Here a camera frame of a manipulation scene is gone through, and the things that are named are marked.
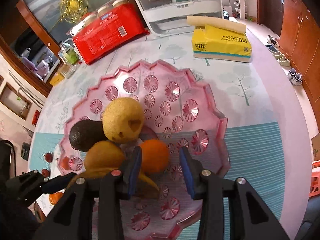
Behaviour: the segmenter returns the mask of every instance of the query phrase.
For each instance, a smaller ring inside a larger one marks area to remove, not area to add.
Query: metal screw
[[[239,183],[239,184],[245,184],[247,181],[245,180],[245,178],[238,178],[237,179],[237,182]]]
[[[84,178],[79,178],[76,180],[76,184],[78,184],[78,185],[84,184],[84,182],[85,182]]]
[[[112,176],[119,176],[121,174],[121,171],[120,170],[113,170],[113,171],[111,171],[111,175]]]
[[[203,176],[210,176],[210,175],[211,175],[211,171],[209,171],[209,170],[203,170],[203,171],[201,171],[201,174],[202,174]]]

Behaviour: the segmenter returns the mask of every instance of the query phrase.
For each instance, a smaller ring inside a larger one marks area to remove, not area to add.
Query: white sneaker
[[[270,35],[267,37],[267,43],[272,44],[275,46],[277,49],[279,49],[279,43],[276,41],[276,39]]]
[[[288,60],[286,57],[282,57],[282,58],[278,59],[277,61],[281,66],[290,67],[290,60]]]
[[[281,52],[279,52],[279,51],[272,53],[272,55],[273,55],[276,59],[280,59],[280,58],[284,57],[284,54],[281,53]]]
[[[300,86],[302,84],[302,76],[300,73],[294,75],[294,77],[290,80],[292,85]]]
[[[289,80],[291,80],[294,77],[295,74],[296,74],[296,69],[295,68],[289,69],[289,73],[288,73]]]

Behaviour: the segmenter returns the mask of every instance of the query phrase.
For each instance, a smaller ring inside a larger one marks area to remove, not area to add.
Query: blue striped tablecloth
[[[36,133],[30,159],[31,170],[50,168],[42,154],[53,152],[63,134]],[[277,122],[228,128],[225,141],[231,169],[227,179],[245,177],[280,219],[284,200],[284,154]],[[185,228],[178,240],[197,238],[199,222]],[[225,212],[225,239],[229,239],[229,217]]]

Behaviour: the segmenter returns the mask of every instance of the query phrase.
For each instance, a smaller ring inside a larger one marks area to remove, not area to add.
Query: gold decoration
[[[60,0],[59,4],[61,17],[58,22],[65,19],[69,23],[78,23],[88,9],[88,0]]]

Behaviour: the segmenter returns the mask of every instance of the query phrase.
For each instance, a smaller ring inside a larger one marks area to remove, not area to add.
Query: paper towel roll
[[[194,26],[205,26],[211,25],[213,27],[230,30],[237,33],[245,34],[247,30],[247,25],[242,23],[236,23],[229,20],[208,17],[208,16],[187,16],[187,23]]]

